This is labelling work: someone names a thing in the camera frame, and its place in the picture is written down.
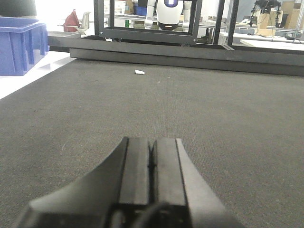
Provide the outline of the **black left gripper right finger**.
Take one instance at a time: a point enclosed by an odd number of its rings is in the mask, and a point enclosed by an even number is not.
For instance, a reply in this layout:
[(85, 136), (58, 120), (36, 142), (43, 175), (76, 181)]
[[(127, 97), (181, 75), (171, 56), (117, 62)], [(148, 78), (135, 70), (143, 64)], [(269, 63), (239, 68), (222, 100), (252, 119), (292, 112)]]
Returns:
[(155, 164), (154, 199), (173, 206), (179, 227), (244, 227), (203, 179), (181, 139), (157, 139), (152, 153)]

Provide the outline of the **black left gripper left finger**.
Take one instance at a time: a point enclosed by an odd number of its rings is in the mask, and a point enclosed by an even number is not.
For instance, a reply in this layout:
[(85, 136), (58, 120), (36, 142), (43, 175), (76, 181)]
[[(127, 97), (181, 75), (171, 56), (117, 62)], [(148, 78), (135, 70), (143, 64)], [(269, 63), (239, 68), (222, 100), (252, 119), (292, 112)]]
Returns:
[(29, 202), (16, 228), (105, 228), (113, 211), (149, 203), (149, 141), (124, 137), (85, 176)]

